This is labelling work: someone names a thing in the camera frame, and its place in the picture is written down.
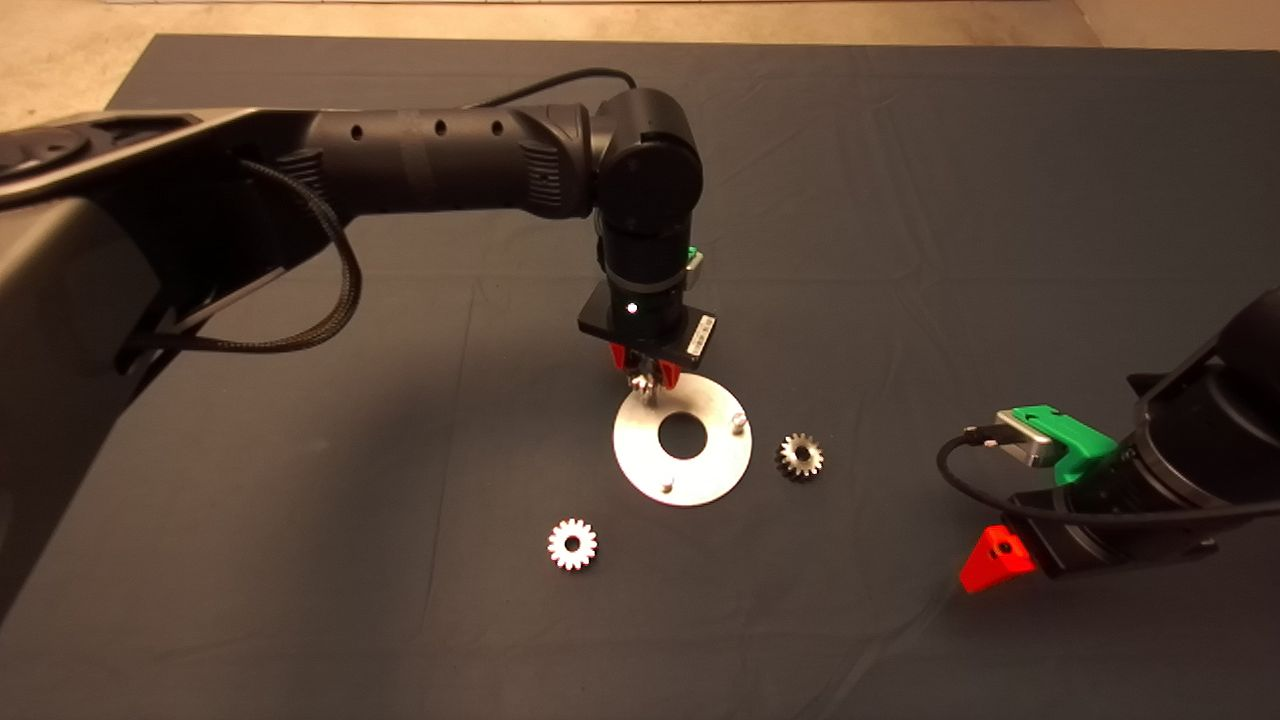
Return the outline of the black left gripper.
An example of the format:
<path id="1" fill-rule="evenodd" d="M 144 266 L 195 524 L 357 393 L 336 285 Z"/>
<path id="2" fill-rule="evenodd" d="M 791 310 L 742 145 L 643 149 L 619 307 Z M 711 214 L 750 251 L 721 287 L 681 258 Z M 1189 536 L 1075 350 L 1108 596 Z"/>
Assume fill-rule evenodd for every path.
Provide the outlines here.
<path id="1" fill-rule="evenodd" d="M 684 288 L 655 293 L 623 290 L 602 281 L 579 314 L 579 329 L 611 343 L 614 368 L 634 372 L 634 351 L 658 361 L 660 387 L 673 389 L 676 363 L 700 363 L 718 328 L 714 313 L 685 302 Z"/>

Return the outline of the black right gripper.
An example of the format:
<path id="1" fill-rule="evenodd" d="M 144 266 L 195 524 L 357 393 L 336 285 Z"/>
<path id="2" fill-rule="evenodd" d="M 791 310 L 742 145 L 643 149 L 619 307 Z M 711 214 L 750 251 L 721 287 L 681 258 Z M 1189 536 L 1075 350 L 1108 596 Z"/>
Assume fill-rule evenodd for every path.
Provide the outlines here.
<path id="1" fill-rule="evenodd" d="M 1079 480 L 1019 492 L 1010 502 L 1021 509 L 1083 514 L 1190 509 L 1138 457 L 1107 460 Z M 1051 578 L 1189 562 L 1215 553 L 1220 533 L 1220 524 L 1208 523 L 1114 528 L 1010 516 L 1010 528 L 989 525 L 980 532 L 957 578 L 961 588 L 974 594 L 1033 573 L 1036 562 Z"/>

